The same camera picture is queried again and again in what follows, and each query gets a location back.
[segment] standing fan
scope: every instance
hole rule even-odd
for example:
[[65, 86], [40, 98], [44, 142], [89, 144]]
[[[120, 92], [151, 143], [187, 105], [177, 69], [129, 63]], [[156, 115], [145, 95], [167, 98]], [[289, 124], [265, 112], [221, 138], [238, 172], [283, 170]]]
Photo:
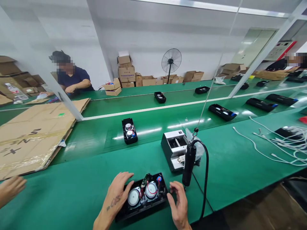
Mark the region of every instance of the standing fan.
[[168, 50], [164, 54], [161, 63], [162, 69], [165, 71], [166, 74], [168, 72], [169, 75], [170, 73], [175, 72], [179, 68], [180, 64], [181, 64], [181, 53], [178, 49], [175, 48]]

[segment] electric screwdriver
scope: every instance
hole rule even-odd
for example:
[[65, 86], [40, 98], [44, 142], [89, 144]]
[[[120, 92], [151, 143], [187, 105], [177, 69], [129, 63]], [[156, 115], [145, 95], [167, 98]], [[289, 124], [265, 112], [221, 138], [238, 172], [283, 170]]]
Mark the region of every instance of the electric screwdriver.
[[196, 157], [196, 147], [194, 143], [188, 144], [185, 153], [185, 168], [182, 174], [182, 184], [184, 186], [189, 186], [192, 177], [192, 170], [195, 163]]

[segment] tattoo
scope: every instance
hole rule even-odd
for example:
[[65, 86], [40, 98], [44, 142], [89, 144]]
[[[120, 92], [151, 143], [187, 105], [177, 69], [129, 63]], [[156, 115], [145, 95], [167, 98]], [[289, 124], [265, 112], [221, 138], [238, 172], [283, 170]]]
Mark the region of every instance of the tattoo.
[[113, 207], [114, 205], [116, 205], [120, 200], [121, 200], [121, 196], [115, 197], [115, 198], [112, 200], [110, 206], [108, 206], [108, 207], [106, 208], [106, 211], [109, 211], [109, 209], [110, 209], [111, 207]]

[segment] person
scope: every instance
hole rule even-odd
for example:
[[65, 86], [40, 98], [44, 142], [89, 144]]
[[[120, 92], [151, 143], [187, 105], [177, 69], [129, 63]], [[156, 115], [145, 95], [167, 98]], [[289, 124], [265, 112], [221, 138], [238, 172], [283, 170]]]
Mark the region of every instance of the person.
[[279, 72], [289, 72], [295, 71], [297, 69], [306, 69], [307, 59], [306, 53], [296, 53], [296, 55], [289, 56], [288, 53], [285, 54], [285, 58], [280, 59], [273, 64], [269, 65], [266, 71], [279, 71]]
[[14, 176], [0, 184], [0, 209], [25, 189], [26, 182], [23, 177]]
[[[49, 59], [58, 66], [58, 83], [67, 93], [73, 93], [76, 90], [80, 92], [94, 91], [90, 76], [84, 69], [74, 65], [69, 55], [61, 51], [54, 51]], [[54, 95], [53, 92], [41, 92], [47, 96]]]
[[[131, 181], [124, 190], [124, 185], [134, 174], [129, 172], [120, 172], [111, 183], [106, 198], [103, 202], [101, 211], [97, 216], [93, 230], [107, 230], [111, 226], [117, 213], [120, 211], [128, 198], [129, 191], [134, 181]], [[191, 230], [188, 221], [188, 201], [185, 196], [183, 185], [177, 181], [170, 182], [170, 192], [176, 193], [177, 203], [170, 193], [167, 199], [172, 211], [173, 222], [178, 230]]]

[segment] door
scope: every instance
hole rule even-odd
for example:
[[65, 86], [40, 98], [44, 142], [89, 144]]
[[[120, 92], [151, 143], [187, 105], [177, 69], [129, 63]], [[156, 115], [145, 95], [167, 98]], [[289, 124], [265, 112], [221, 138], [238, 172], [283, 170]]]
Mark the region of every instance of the door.
[[275, 32], [275, 30], [249, 29], [231, 62], [250, 66]]

